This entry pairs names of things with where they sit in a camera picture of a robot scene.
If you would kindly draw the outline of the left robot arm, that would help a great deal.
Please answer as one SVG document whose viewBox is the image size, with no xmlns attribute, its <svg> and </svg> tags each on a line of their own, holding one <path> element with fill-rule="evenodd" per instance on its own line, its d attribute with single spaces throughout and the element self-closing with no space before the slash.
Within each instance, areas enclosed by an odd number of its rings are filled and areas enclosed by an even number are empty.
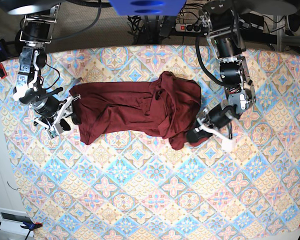
<svg viewBox="0 0 300 240">
<path fill-rule="evenodd" d="M 257 101 L 245 57 L 239 16 L 232 0 L 211 0 L 199 11 L 200 32 L 195 39 L 198 63 L 215 84 L 224 88 L 226 98 L 212 109 L 198 113 L 193 128 L 186 133 L 190 144 L 198 144 L 212 136 L 229 147 L 233 143 L 232 121 L 241 118 Z M 219 64 L 220 79 L 205 67 L 200 40 L 206 38 Z"/>
</svg>

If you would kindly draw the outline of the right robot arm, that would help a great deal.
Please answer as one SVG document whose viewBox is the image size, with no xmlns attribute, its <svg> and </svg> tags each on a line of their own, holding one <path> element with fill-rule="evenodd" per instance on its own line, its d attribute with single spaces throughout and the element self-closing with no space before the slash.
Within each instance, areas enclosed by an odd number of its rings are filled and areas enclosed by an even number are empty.
<svg viewBox="0 0 300 240">
<path fill-rule="evenodd" d="M 13 90 L 15 101 L 33 108 L 39 118 L 35 124 L 45 128 L 61 125 L 69 129 L 65 118 L 71 117 L 80 125 L 80 117 L 74 110 L 74 101 L 79 95 L 59 101 L 54 96 L 63 91 L 62 87 L 50 90 L 43 87 L 42 69 L 47 65 L 46 45 L 54 41 L 52 36 L 62 1 L 60 0 L 0 0 L 0 8 L 10 15 L 22 15 L 17 44 L 22 46 L 19 53 L 19 72 Z"/>
</svg>

